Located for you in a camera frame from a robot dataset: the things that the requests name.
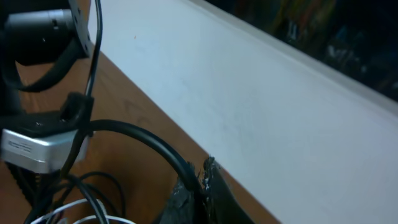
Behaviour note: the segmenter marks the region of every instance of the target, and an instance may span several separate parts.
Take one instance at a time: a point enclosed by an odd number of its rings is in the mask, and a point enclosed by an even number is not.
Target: black cable
[[[88,74],[88,81],[86,87],[86,96],[91,96],[93,92],[93,86],[95,81],[96,70],[98,66],[98,58],[100,57],[100,49],[102,42],[102,31],[103,31],[103,21],[102,21],[102,7],[101,1],[95,0],[96,14],[97,14],[97,35],[93,53],[93,59],[91,61],[90,72]]]
[[[44,197],[44,199],[41,200],[34,208],[32,208],[32,210],[29,212],[28,216],[26,217],[24,224],[30,224],[32,221],[34,221],[37,218],[37,216],[39,216],[39,214],[46,209],[47,205],[51,203],[54,194],[63,190],[68,186],[70,186],[70,184],[63,184],[57,186],[53,190],[50,190],[49,193]]]
[[[73,140],[72,148],[68,155],[67,161],[61,169],[61,177],[66,176],[69,173],[73,163],[77,158],[77,155],[79,154],[80,146],[85,136],[93,131],[114,131],[130,136],[146,144],[158,152],[164,159],[166,159],[166,161],[177,172],[178,176],[181,178],[181,181],[188,190],[194,191],[195,195],[201,195],[201,185],[195,173],[175,149],[173,149],[155,134],[152,134],[151,132],[133,124],[124,123],[121,121],[91,121],[87,128],[78,130],[75,139]]]
[[[88,187],[78,177],[75,177],[74,175],[67,175],[66,179],[69,180],[72,184],[75,184],[76,187],[80,190],[81,194],[83,194],[84,198],[87,199],[87,202],[93,207],[94,214],[97,217],[99,223],[107,224],[108,220],[106,219],[100,204],[98,203],[97,199],[95,199],[94,196],[91,194],[90,190],[88,190]]]
[[[118,188],[119,193],[120,193],[120,201],[121,201],[121,213],[122,213],[122,218],[126,217],[126,198],[124,196],[124,191],[121,187],[121,184],[118,182],[118,180],[113,177],[111,174],[107,174],[105,172],[100,172],[100,171],[94,171],[94,172],[89,172],[87,174],[84,174],[80,177],[80,180],[85,180],[86,178],[95,176],[95,175],[100,175],[103,177],[106,177],[110,180],[113,181],[113,183],[115,184],[115,186]],[[61,207],[62,204],[64,203],[64,201],[67,199],[68,195],[70,194],[70,192],[72,191],[74,185],[71,185],[61,196],[61,198],[54,203],[54,209],[57,207]]]
[[[59,213],[56,214],[56,215],[51,216],[51,217],[47,220],[47,222],[45,222],[45,224],[58,223],[58,222],[62,219],[62,217],[63,217],[63,211],[59,212]]]
[[[120,214],[119,214],[118,210],[116,209],[116,207],[113,205],[112,201],[110,201],[110,199],[107,198],[107,196],[105,196],[105,194],[102,193],[102,191],[100,191],[98,188],[96,188],[96,187],[95,187],[94,185],[92,185],[92,184],[86,184],[86,185],[87,185],[87,187],[88,187],[91,191],[93,191],[94,193],[96,193],[96,194],[100,197],[100,199],[102,199],[102,201],[104,201],[106,204],[108,204],[108,206],[111,208],[113,214],[114,214],[116,217],[120,217]]]
[[[41,200],[41,198],[47,195],[46,193],[48,190],[51,190],[53,186],[57,186],[61,182],[59,175],[60,172],[57,171],[52,174],[49,174],[47,178],[42,179],[40,181],[40,184],[36,190],[36,194],[34,197],[34,205],[37,205]]]
[[[86,178],[92,177],[94,175],[100,175],[102,177],[108,178],[109,180],[112,180],[112,182],[115,184],[115,186],[118,188],[119,193],[120,193],[120,202],[121,202],[121,214],[122,218],[126,217],[126,197],[124,196],[124,191],[122,189],[121,184],[118,182],[118,180],[112,176],[111,174],[107,174],[105,172],[100,172],[100,171],[94,171],[94,172],[89,172],[83,176],[80,177],[81,180],[84,180]]]

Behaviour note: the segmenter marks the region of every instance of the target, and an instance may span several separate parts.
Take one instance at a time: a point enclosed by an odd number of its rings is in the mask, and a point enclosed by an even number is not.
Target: white wall
[[[102,51],[280,221],[398,222],[395,103],[205,2],[102,3]]]

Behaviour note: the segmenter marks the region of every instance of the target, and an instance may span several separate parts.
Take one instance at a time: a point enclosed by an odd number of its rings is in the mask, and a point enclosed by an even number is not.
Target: black strap
[[[21,82],[15,60],[10,57],[2,57],[1,59],[1,73],[5,84],[11,88],[16,88],[20,91],[26,92],[40,92],[48,90],[49,88],[60,82],[69,72],[72,65],[77,61],[81,54],[76,39],[72,39],[68,47],[63,51],[61,56],[55,62],[54,66],[37,82],[25,86]]]

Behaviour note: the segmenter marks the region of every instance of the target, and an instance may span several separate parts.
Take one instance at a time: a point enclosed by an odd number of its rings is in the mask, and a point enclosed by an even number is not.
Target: wooden desk
[[[88,1],[81,1],[88,9]],[[22,79],[32,83],[51,65],[19,67]],[[85,89],[90,60],[80,60],[57,86],[43,93],[21,93],[21,100],[28,113],[57,110],[71,91]],[[104,55],[99,60],[97,79],[93,91],[95,97],[92,119],[115,119],[136,124],[160,136],[171,144],[188,161],[195,164],[197,172],[208,157],[169,117],[138,89]],[[109,132],[97,132],[91,140],[86,159],[74,165],[72,173],[100,170],[114,175],[126,192],[127,218],[136,223],[150,223],[164,207],[177,174],[171,166],[152,149],[122,136]],[[258,223],[277,223],[261,205],[236,181],[226,174],[238,201]],[[0,163],[0,222],[22,223],[30,211],[29,204],[17,187],[3,162]],[[119,208],[119,194],[114,185],[101,177],[88,180],[95,184]],[[77,190],[67,202],[82,198]],[[71,209],[65,216],[71,220],[92,214],[88,205]]]

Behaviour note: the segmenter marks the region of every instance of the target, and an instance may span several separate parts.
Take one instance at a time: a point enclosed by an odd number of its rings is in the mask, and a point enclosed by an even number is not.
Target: wire
[[[67,217],[65,217],[65,218],[60,218],[58,221],[56,221],[55,222],[56,224],[68,224],[69,222],[68,222],[68,218]]]
[[[113,205],[112,201],[110,201],[110,199],[107,198],[107,197],[105,196],[105,194],[102,193],[102,191],[100,191],[100,190],[99,190],[98,188],[96,188],[94,185],[91,185],[91,184],[86,184],[86,185],[87,185],[87,187],[88,187],[91,191],[95,192],[105,203],[108,204],[108,206],[111,208],[111,210],[112,210],[112,212],[113,212],[113,214],[114,214],[115,216],[120,217],[120,214],[119,214],[119,212],[116,210],[116,207]]]
[[[98,203],[101,206],[101,209],[102,209],[102,212],[104,213],[104,216],[106,217],[108,215],[108,213],[106,212],[105,205],[100,200],[98,201]]]
[[[101,206],[97,202],[97,200],[94,198],[94,196],[91,194],[91,192],[88,190],[88,187],[78,178],[75,177],[74,175],[67,175],[64,177],[65,179],[69,180],[70,184],[64,184],[61,187],[55,188],[55,190],[51,191],[50,194],[48,194],[40,203],[38,206],[35,206],[30,213],[28,214],[27,218],[25,219],[24,224],[30,224],[32,220],[34,220],[40,212],[47,207],[49,203],[52,202],[52,197],[54,193],[64,189],[65,187],[70,188],[71,185],[74,186],[76,185],[77,188],[80,190],[81,194],[87,199],[87,201],[90,203],[90,205],[94,209],[95,215],[98,217],[99,222],[101,224],[107,224],[107,219],[105,218],[105,214],[102,211]],[[53,182],[53,184],[58,184],[61,181],[61,179],[57,179],[56,181]]]
[[[68,189],[72,186],[71,184],[65,184],[65,185],[66,185],[65,187],[68,188]],[[52,208],[52,207],[53,207],[53,206],[48,207],[46,213],[48,213],[49,211],[51,211],[51,208]],[[63,217],[63,211],[60,212],[59,216],[58,216],[57,219],[55,220],[55,223],[58,223],[58,222],[61,220],[62,217]],[[47,220],[46,224],[48,224],[48,223],[53,223],[53,219],[54,219],[54,218],[55,218],[55,217],[52,216],[50,219]]]
[[[96,14],[97,14],[97,36],[95,41],[93,59],[91,61],[90,72],[88,74],[88,81],[86,87],[86,96],[91,96],[93,92],[93,86],[95,81],[95,75],[98,66],[98,58],[100,57],[100,49],[101,49],[101,42],[102,42],[102,31],[103,31],[103,18],[102,18],[102,7],[101,1],[95,0],[95,7],[96,7]]]
[[[132,222],[130,220],[127,220],[125,218],[114,217],[114,216],[111,216],[111,215],[106,215],[105,217],[107,219],[110,219],[110,220],[116,220],[116,221],[124,222],[124,223],[127,223],[127,224],[136,224],[136,223],[134,223],[134,222]],[[95,218],[96,218],[95,215],[90,215],[90,216],[88,216],[86,218],[82,218],[81,220],[78,220],[78,221],[74,222],[73,224],[80,224],[82,222],[85,222],[85,221],[88,221],[88,220],[93,220]]]
[[[100,171],[94,171],[94,172],[89,172],[87,174],[84,174],[80,177],[80,180],[85,180],[86,178],[95,176],[95,175],[100,175],[103,177],[106,177],[110,180],[112,180],[115,184],[115,186],[118,188],[119,193],[120,193],[120,200],[121,200],[121,213],[122,213],[122,217],[125,218],[126,217],[126,198],[124,196],[124,191],[121,187],[121,184],[118,182],[118,180],[113,177],[111,174],[107,174],[105,172],[100,172]],[[68,195],[70,194],[70,192],[72,191],[72,188],[74,186],[70,186],[61,196],[61,198],[55,203],[55,207],[57,206],[61,206],[63,204],[63,202],[67,199]]]
[[[55,215],[57,213],[60,213],[60,212],[66,210],[68,208],[71,208],[71,207],[73,207],[75,205],[78,205],[78,204],[81,204],[81,203],[85,203],[85,202],[87,202],[87,199],[80,199],[80,200],[77,200],[75,202],[71,202],[71,203],[69,203],[67,205],[64,205],[62,207],[59,207],[59,208],[55,209],[53,212],[50,212],[50,213],[48,213],[46,215],[43,215],[42,217],[40,217],[40,218],[34,220],[33,222],[31,222],[30,224],[38,224],[41,221],[44,221],[44,220],[47,220],[47,219],[51,218],[53,215]]]
[[[133,124],[113,120],[91,121],[87,128],[79,129],[73,140],[72,148],[68,158],[61,169],[61,177],[67,175],[79,154],[80,146],[89,133],[93,131],[113,131],[125,134],[158,152],[174,168],[181,181],[188,190],[192,190],[196,195],[201,195],[201,185],[190,166],[180,156],[180,154],[155,134],[142,129]]]
[[[105,214],[102,211],[101,206],[98,201],[94,198],[91,192],[88,190],[87,186],[74,175],[67,175],[67,179],[76,185],[76,187],[80,190],[81,194],[87,199],[88,203],[93,207],[94,213],[99,220],[100,224],[107,224],[107,219],[105,218]]]
[[[54,188],[53,190],[50,190],[50,193],[43,199],[40,201],[40,203],[38,203],[28,214],[28,216],[25,219],[24,224],[30,224],[32,222],[32,220],[35,220],[35,218],[40,214],[40,212],[46,208],[46,206],[51,203],[52,201],[52,197],[55,193],[61,191],[62,189],[68,187],[69,184],[63,184],[63,185],[59,185],[56,188]]]
[[[48,178],[46,178],[45,180],[41,179],[40,184],[38,186],[38,189],[36,190],[36,195],[34,197],[34,205],[37,205],[39,203],[39,200],[41,197],[46,196],[48,193],[48,190],[51,189],[52,186],[57,186],[60,182],[61,179],[59,178],[60,172],[54,172],[52,174],[49,175]],[[68,184],[63,184],[60,186],[64,186],[64,187],[68,187]]]
[[[47,222],[45,222],[45,224],[58,223],[61,220],[61,218],[63,217],[63,211],[58,214],[55,214],[55,215],[51,216],[51,218],[49,218],[47,220]]]

